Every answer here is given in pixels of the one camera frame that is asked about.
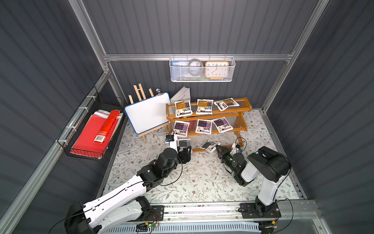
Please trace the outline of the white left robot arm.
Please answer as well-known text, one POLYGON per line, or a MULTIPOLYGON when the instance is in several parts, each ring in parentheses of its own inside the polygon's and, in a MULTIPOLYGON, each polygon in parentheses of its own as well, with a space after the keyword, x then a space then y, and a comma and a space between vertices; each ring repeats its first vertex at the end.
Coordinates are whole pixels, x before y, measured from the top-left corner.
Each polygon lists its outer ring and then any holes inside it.
POLYGON ((181 151, 166 148, 157 159, 115 190, 85 204, 71 205, 64 220, 66 233, 103 234, 127 221, 149 219, 152 207, 144 194, 161 186, 177 166, 188 163, 191 152, 191 147, 181 151))

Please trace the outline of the purple coffee bag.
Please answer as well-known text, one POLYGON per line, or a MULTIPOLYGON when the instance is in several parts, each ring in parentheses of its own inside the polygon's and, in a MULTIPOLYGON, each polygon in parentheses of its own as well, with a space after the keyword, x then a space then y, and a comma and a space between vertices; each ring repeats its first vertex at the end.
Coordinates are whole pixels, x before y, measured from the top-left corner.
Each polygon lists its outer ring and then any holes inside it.
POLYGON ((175 121, 174 123, 174 134, 179 137, 186 137, 188 135, 190 123, 185 121, 175 121))
POLYGON ((213 125, 213 121, 198 119, 196 129, 195 129, 195 133, 204 134, 204 135, 211 135, 212 125, 213 125))
POLYGON ((225 132, 233 130, 233 127, 228 122, 226 117, 217 118, 217 119, 214 119, 212 121, 215 124, 219 133, 225 133, 225 132))

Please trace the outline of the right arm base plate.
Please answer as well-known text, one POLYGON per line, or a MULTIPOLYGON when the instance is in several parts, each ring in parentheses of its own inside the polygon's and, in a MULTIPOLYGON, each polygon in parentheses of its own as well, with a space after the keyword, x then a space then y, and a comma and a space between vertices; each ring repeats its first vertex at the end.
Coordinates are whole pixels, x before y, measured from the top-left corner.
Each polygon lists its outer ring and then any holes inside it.
POLYGON ((282 217, 277 203, 263 206, 259 203, 240 203, 238 212, 244 219, 274 218, 278 220, 282 217))

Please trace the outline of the white plain bag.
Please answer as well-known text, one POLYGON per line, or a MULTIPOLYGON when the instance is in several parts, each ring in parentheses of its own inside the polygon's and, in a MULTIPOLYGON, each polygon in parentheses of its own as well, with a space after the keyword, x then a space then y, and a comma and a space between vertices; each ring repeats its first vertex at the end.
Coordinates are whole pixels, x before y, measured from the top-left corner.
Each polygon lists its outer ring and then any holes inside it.
POLYGON ((191 139, 190 138, 178 139, 177 146, 180 148, 188 148, 191 146, 191 139))
POLYGON ((221 143, 219 142, 206 141, 199 147, 199 149, 205 150, 209 153, 213 153, 216 150, 216 146, 219 146, 220 144, 221 143))

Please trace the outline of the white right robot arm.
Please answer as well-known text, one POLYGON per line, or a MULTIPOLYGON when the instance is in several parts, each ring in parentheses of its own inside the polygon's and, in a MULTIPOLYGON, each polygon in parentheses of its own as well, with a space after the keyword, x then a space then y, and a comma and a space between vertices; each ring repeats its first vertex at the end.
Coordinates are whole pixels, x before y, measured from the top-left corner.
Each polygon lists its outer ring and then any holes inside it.
POLYGON ((259 174, 263 175, 260 192, 255 198, 255 210, 259 215, 264 215, 273 209, 276 203, 276 192, 292 169, 289 159, 268 147, 261 147, 256 152, 244 158, 243 154, 223 146, 216 146, 218 158, 233 174, 235 181, 240 186, 247 186, 259 174))

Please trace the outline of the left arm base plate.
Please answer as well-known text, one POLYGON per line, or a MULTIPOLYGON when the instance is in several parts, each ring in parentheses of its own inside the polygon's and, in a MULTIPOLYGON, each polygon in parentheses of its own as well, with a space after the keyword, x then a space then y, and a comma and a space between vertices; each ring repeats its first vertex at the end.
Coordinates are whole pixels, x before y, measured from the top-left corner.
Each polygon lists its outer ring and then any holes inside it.
POLYGON ((142 215, 135 221, 163 221, 165 207, 163 205, 152 205, 148 211, 142 213, 142 215))

